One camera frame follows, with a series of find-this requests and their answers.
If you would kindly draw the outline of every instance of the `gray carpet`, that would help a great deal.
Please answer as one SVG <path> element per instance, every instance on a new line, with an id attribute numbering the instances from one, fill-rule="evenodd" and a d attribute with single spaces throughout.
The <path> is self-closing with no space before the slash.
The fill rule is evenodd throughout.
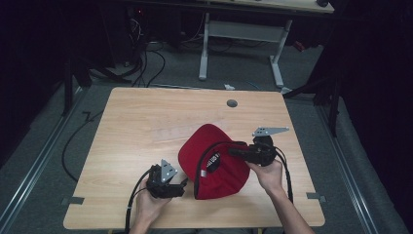
<path id="1" fill-rule="evenodd" d="M 160 48 L 153 44 L 149 49 Z M 260 53 L 268 54 L 273 45 L 264 45 Z M 225 45 L 215 46 L 214 50 L 223 50 Z M 322 48 L 309 49 L 299 53 L 294 48 L 286 47 L 282 53 L 280 67 L 285 85 L 297 88 L 306 83 L 307 78 L 319 57 Z M 211 52 L 207 80 L 198 80 L 200 48 L 182 47 L 176 50 L 164 46 L 158 51 L 166 60 L 162 73 L 153 81 L 153 86 L 183 86 L 205 89 L 224 89 L 229 84 L 237 90 L 264 90 L 277 92 L 268 57 L 255 54 L 245 46 L 233 46 L 225 53 Z M 163 61 L 157 54 L 148 52 L 148 67 L 143 76 L 145 82 L 161 69 Z M 119 67 L 116 72 L 123 72 Z M 94 84 L 74 110 L 61 137 L 56 142 L 51 158 L 35 183 L 33 190 L 14 221 L 10 233 L 107 233 L 107 230 L 72 231 L 62 226 L 67 207 L 61 204 L 63 198 L 73 194 L 76 186 L 64 172 L 61 154 L 72 134 L 85 123 L 87 114 L 94 115 L 101 111 L 113 87 L 120 86 L 108 80 L 94 79 Z M 2 211 L 13 198 L 19 184 L 40 153 L 48 135 L 58 122 L 62 112 L 63 91 L 59 89 L 49 104 L 31 125 L 31 130 L 9 162 L 0 171 L 2 188 L 0 208 Z M 329 141 L 317 107 L 308 95 L 286 100 L 294 129 L 298 136 L 316 191 L 325 197 L 321 203 L 325 215 L 325 225 L 316 227 L 317 233 L 364 233 L 357 211 L 349 196 L 337 164 L 334 150 Z M 79 176 L 86 160 L 90 145 L 97 129 L 99 118 L 90 122 L 68 144 L 66 149 L 67 168 Z M 340 115 L 337 122 L 337 139 L 346 154 L 357 185 L 372 212 L 378 233 L 408 233 L 400 217 L 394 211 L 387 197 L 386 190 L 377 178 L 368 162 L 344 103 L 340 103 Z M 280 228 L 268 228 L 265 233 L 282 233 Z"/>

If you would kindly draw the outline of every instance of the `desk leg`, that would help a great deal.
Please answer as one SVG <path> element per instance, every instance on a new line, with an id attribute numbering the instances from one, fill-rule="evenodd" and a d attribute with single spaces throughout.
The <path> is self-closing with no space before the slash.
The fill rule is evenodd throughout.
<path id="1" fill-rule="evenodd" d="M 201 54 L 201 65 L 200 65 L 200 80 L 207 79 L 207 40 L 209 36 L 209 13 L 206 13 L 206 23 L 204 29 L 204 48 Z"/>
<path id="2" fill-rule="evenodd" d="M 285 40 L 288 36 L 289 28 L 291 27 L 292 20 L 288 20 L 285 24 L 285 28 L 283 29 L 282 32 L 282 38 L 279 42 L 279 47 L 277 49 L 277 52 L 274 56 L 270 56 L 270 61 L 271 61 L 271 67 L 273 68 L 273 73 L 274 73 L 274 79 L 276 80 L 276 85 L 279 88 L 283 87 L 283 81 L 282 81 L 282 74 L 280 73 L 280 68 L 279 68 L 279 59 L 282 54 L 282 48 L 285 44 Z"/>

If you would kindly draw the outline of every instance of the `person's right hand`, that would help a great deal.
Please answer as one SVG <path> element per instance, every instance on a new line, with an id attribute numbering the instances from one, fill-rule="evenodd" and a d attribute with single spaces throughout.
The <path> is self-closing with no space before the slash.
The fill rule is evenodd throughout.
<path id="1" fill-rule="evenodd" d="M 283 191 L 282 188 L 282 163 L 274 160 L 270 165 L 261 167 L 256 164 L 246 164 L 256 172 L 258 181 L 267 193 Z"/>

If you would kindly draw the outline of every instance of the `red cap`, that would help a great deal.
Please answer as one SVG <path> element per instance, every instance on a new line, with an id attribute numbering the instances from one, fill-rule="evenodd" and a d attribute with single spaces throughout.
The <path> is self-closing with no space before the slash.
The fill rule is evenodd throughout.
<path id="1" fill-rule="evenodd" d="M 231 156 L 229 148 L 248 150 L 245 142 L 233 141 L 218 127 L 205 124 L 179 150 L 179 164 L 194 181 L 195 199 L 221 198 L 243 188 L 249 166 L 242 158 Z"/>

